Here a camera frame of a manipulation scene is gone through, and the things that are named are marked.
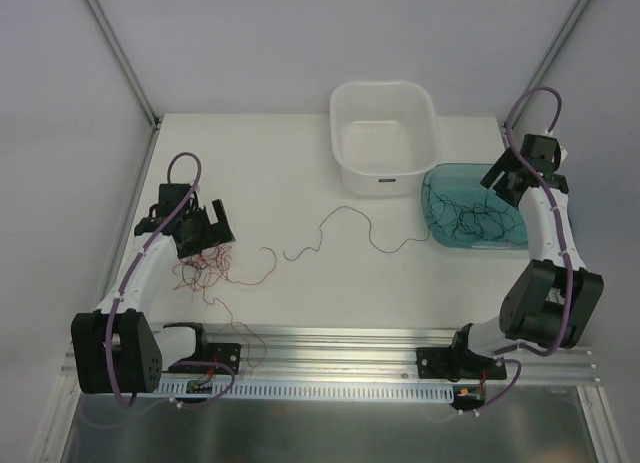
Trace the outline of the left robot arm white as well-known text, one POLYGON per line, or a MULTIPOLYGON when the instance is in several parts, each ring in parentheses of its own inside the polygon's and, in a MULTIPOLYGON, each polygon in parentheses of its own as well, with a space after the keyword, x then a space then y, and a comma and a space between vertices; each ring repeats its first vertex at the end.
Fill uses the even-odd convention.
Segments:
POLYGON ((161 278, 179 261, 234 239, 221 200, 206 209, 189 185, 160 185, 157 203, 134 228, 129 268, 94 311, 76 314, 71 323, 83 393, 152 393, 163 372, 199 372, 208 365, 202 324, 169 323, 154 332, 146 314, 161 278))

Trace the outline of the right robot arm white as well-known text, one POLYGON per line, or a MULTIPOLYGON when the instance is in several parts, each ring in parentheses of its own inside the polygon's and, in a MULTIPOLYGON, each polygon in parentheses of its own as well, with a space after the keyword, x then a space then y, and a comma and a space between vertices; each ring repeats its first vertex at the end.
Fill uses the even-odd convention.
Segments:
POLYGON ((602 276, 587 269, 573 239, 560 160, 554 137, 527 134, 481 180, 522 216, 530 261, 497 317, 455 333, 448 348, 454 380, 476 378, 517 350, 549 357, 573 348, 603 294, 602 276))

